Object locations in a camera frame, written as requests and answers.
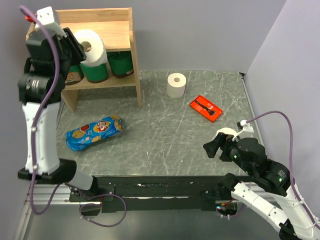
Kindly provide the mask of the white paper towel roll back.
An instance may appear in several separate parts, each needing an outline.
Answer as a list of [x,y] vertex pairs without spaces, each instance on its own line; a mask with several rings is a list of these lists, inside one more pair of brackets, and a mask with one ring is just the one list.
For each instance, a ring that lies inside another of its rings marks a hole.
[[167,94],[171,98],[180,98],[185,93],[187,79],[182,73],[171,73],[167,77]]

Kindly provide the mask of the blue chips bag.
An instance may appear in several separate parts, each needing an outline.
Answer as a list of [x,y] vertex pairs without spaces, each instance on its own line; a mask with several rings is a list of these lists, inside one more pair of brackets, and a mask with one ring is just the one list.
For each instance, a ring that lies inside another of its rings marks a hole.
[[75,152],[82,151],[96,142],[119,134],[124,129],[125,124],[121,117],[107,116],[66,132],[66,145]]

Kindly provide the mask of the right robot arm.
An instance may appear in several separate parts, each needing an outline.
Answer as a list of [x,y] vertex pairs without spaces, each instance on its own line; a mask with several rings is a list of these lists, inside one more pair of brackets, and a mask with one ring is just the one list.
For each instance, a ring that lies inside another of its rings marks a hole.
[[274,198],[278,206],[259,196],[232,173],[227,173],[214,187],[211,195],[217,200],[235,199],[264,218],[282,240],[318,240],[319,221],[311,213],[299,194],[297,185],[290,180],[290,171],[283,164],[271,160],[265,147],[253,137],[233,140],[231,134],[219,132],[203,145],[209,158],[221,150],[219,159],[233,162],[252,182]]

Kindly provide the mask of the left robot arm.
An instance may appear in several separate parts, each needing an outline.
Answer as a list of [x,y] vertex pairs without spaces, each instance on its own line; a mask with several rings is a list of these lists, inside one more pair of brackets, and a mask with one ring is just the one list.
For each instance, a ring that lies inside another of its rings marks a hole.
[[74,160],[60,158],[57,151],[57,117],[65,80],[70,67],[86,58],[71,30],[65,27],[63,32],[65,36],[34,30],[26,40],[29,57],[18,91],[27,127],[27,160],[17,176],[37,184],[67,184],[94,201],[99,195],[97,178],[79,170]]

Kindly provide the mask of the white paper towel roll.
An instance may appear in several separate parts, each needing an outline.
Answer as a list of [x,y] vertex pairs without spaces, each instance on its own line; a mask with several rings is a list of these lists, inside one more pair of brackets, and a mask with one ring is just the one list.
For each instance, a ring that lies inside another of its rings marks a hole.
[[171,73],[167,77],[167,94],[171,98],[180,98],[185,93],[187,79],[182,73]]
[[234,129],[229,128],[229,127],[224,127],[224,128],[219,129],[216,132],[216,135],[218,135],[219,133],[223,133],[226,135],[233,135],[233,136],[235,136],[237,134],[237,132]]
[[107,52],[101,37],[93,30],[81,29],[74,33],[76,40],[83,46],[86,60],[81,61],[89,67],[107,62]]

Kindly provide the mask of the white paper towel roll front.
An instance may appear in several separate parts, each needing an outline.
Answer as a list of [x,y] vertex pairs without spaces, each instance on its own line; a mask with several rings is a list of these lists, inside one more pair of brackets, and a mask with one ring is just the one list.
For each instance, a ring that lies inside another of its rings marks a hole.
[[107,62],[107,52],[101,37],[93,30],[81,29],[74,33],[76,40],[83,46],[86,60],[81,61],[89,67]]

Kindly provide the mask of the green roll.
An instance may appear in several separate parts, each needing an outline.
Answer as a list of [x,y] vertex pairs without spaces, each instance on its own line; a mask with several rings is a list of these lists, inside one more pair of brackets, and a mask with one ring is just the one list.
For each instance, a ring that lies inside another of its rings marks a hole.
[[134,72],[131,51],[108,52],[110,69],[116,78],[124,78]]
[[86,79],[90,83],[97,84],[107,80],[109,77],[106,63],[102,63],[97,66],[87,66],[81,63],[80,66],[86,76]]
[[67,86],[75,85],[83,80],[84,73],[80,67],[80,65],[74,65],[71,66],[67,75],[67,78],[65,79],[64,83]]

